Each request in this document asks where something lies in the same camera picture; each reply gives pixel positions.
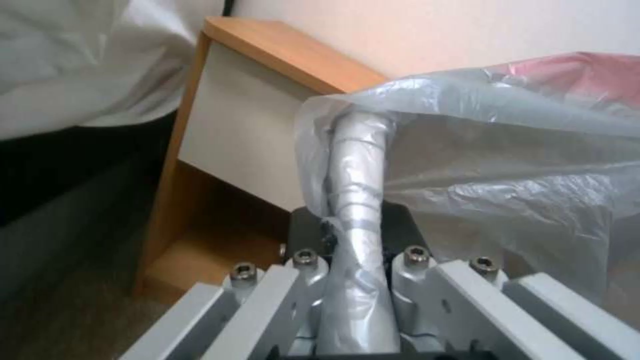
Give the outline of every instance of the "plastic bag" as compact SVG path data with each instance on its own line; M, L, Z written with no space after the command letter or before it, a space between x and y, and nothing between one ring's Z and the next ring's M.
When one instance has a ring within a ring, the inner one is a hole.
M335 119L391 114L384 198L409 207L437 260L522 260L596 303L608 292L637 326L621 308L640 274L639 109L640 57L589 53L314 97L296 121L305 202L333 215Z

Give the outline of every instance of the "wall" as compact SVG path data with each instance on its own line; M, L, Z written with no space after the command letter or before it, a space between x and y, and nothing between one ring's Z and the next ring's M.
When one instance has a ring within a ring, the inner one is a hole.
M236 0L234 15L284 21L391 77L570 51L640 54L638 0Z

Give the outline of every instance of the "white drawer front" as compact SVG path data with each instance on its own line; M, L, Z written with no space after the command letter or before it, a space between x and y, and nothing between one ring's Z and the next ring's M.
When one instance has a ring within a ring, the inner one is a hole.
M179 159L286 210L304 205L294 115L314 92L213 43Z

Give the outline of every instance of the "wooden tabletop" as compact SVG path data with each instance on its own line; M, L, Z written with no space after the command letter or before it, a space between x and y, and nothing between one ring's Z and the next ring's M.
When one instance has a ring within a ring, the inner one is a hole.
M279 21L208 17L203 32L212 40L323 95L355 92L387 80Z

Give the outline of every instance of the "floor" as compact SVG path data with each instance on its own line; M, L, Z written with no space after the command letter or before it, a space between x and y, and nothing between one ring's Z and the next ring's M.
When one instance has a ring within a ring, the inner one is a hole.
M117 359L168 306L129 296L154 185L97 225L82 260L44 272L0 309L0 359Z

